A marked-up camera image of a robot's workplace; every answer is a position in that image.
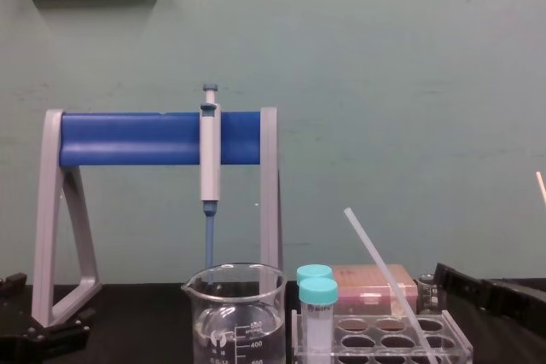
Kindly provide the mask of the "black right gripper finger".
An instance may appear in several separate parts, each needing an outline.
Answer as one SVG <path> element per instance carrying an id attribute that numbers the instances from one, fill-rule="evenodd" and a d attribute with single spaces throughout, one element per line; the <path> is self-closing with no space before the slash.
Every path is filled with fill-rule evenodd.
<path id="1" fill-rule="evenodd" d="M 519 324 L 545 323 L 545 291 L 513 281 L 475 279 L 438 263 L 434 283 L 447 294 L 462 298 L 493 315 Z"/>

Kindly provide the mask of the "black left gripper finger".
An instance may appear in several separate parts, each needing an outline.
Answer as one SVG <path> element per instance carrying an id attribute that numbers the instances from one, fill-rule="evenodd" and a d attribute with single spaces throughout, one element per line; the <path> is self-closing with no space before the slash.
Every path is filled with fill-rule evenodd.
<path id="1" fill-rule="evenodd" d="M 27 275 L 24 273 L 12 274 L 0 280 L 0 296 L 13 297 L 23 293 L 26 288 Z"/>
<path id="2" fill-rule="evenodd" d="M 23 326 L 25 358 L 54 358 L 84 350 L 91 322 L 92 309 L 84 309 L 64 323 L 47 327 L 31 319 Z"/>

